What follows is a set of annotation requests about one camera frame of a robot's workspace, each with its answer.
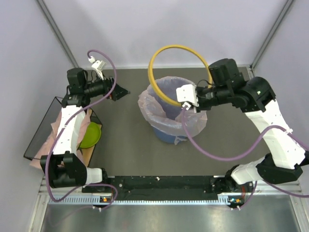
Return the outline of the blue trash bin yellow rim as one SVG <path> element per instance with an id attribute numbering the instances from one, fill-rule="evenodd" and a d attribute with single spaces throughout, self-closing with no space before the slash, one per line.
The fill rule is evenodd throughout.
<path id="1" fill-rule="evenodd" d="M 166 96 L 176 101 L 176 89 L 193 82 L 182 77 L 166 76 L 158 79 L 156 83 Z M 147 94 L 147 113 L 156 136 L 163 142 L 175 145 L 187 140 L 182 124 L 176 121 L 182 109 L 159 98 L 151 86 L 147 87 Z"/>

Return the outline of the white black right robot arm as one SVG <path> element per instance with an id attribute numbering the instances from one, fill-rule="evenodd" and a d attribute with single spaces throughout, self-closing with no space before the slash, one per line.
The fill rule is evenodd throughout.
<path id="1" fill-rule="evenodd" d="M 260 132 L 269 153 L 248 164 L 236 165 L 227 171 L 223 183 L 230 191 L 243 184 L 264 180 L 271 184 L 296 181 L 309 163 L 309 150 L 293 138 L 292 129 L 284 120 L 276 95 L 262 77 L 245 80 L 236 62 L 224 58 L 208 67 L 211 87 L 197 87 L 197 111 L 232 104 L 240 109 Z"/>

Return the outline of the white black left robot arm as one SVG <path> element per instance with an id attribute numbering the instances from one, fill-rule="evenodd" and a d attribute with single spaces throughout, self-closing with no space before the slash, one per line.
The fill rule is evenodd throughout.
<path id="1" fill-rule="evenodd" d="M 109 179 L 102 168 L 88 168 L 78 158 L 78 137 L 86 109 L 93 97 L 103 95 L 116 101 L 129 91 L 115 83 L 112 77 L 88 81 L 87 71 L 73 68 L 67 71 L 67 93 L 62 100 L 58 141 L 52 146 L 51 156 L 43 155 L 40 165 L 51 188 L 78 187 L 93 184 L 98 191 L 106 191 Z"/>

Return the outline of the pink plastic trash bag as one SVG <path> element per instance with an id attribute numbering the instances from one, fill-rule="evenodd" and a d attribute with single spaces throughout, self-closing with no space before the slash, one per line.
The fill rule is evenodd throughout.
<path id="1" fill-rule="evenodd" d="M 177 100 L 177 88 L 186 84 L 193 84 L 190 80 L 176 76 L 162 77 L 157 79 L 156 83 L 160 90 L 174 101 Z M 158 139 L 174 145 L 188 140 L 182 127 L 182 109 L 160 99 L 152 86 L 148 86 L 139 95 L 138 105 L 144 119 L 153 128 Z M 191 137 L 195 137 L 206 127 L 207 114 L 205 111 L 200 113 L 194 113 L 192 110 L 187 111 L 185 123 Z"/>
<path id="2" fill-rule="evenodd" d="M 90 124 L 91 114 L 92 114 L 92 110 L 88 109 L 86 112 L 85 118 L 83 119 L 81 127 L 80 127 L 77 145 L 80 145 L 80 143 L 82 142 L 84 138 L 86 130 Z M 54 143 L 54 140 L 57 136 L 58 128 L 60 125 L 60 120 L 61 120 L 61 112 L 59 112 L 56 121 L 54 123 L 51 123 L 52 132 L 47 137 L 46 141 L 43 143 L 43 145 L 41 146 L 40 150 L 37 152 L 33 160 L 30 162 L 29 164 L 30 166 L 36 169 L 42 170 L 39 160 L 43 155 L 48 155 L 48 153 L 50 152 L 51 146 Z"/>

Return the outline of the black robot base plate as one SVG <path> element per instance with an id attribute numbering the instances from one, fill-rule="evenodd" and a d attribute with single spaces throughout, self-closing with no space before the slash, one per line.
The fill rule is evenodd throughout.
<path id="1" fill-rule="evenodd" d="M 221 176 L 115 176 L 107 183 L 117 188 L 119 201 L 217 200 L 218 194 L 249 193 L 253 183 L 236 185 Z"/>

